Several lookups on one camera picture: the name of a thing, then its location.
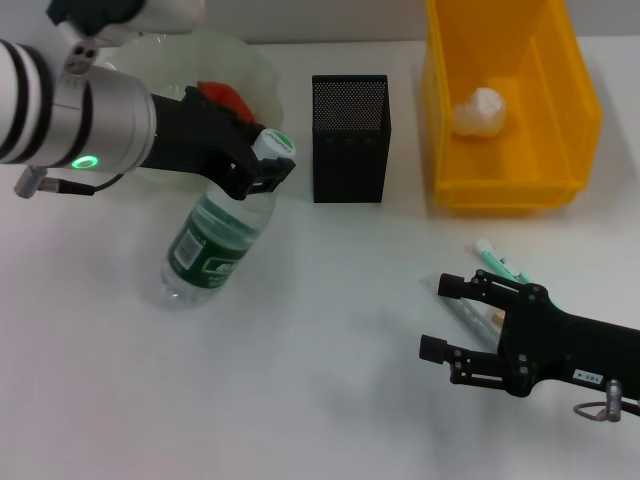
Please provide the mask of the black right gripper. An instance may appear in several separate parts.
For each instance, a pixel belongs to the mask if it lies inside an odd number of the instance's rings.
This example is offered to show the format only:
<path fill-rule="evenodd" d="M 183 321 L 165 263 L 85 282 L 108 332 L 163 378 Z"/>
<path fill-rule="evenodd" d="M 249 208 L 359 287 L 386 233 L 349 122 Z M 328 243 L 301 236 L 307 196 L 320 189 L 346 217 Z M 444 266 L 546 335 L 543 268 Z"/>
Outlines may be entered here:
<path fill-rule="evenodd" d="M 419 357 L 439 365 L 447 363 L 452 384 L 505 388 L 524 398 L 536 384 L 547 380 L 600 392 L 616 380 L 624 397 L 639 398 L 637 330 L 564 312 L 551 302 L 544 287 L 522 285 L 486 271 L 477 271 L 470 280 L 443 273 L 437 294 L 506 312 L 500 358 L 439 338 L 421 337 Z"/>

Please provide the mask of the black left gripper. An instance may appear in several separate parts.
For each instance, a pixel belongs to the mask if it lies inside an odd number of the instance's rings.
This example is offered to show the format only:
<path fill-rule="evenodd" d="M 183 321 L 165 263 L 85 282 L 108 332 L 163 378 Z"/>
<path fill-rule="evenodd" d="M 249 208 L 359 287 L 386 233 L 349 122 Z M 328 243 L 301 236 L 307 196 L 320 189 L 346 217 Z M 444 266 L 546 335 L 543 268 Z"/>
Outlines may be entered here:
<path fill-rule="evenodd" d="M 156 132 L 146 169 L 202 176 L 232 199 L 272 193 L 295 168 L 287 158 L 257 160 L 252 150 L 263 125 L 188 87 L 180 100 L 152 97 Z"/>

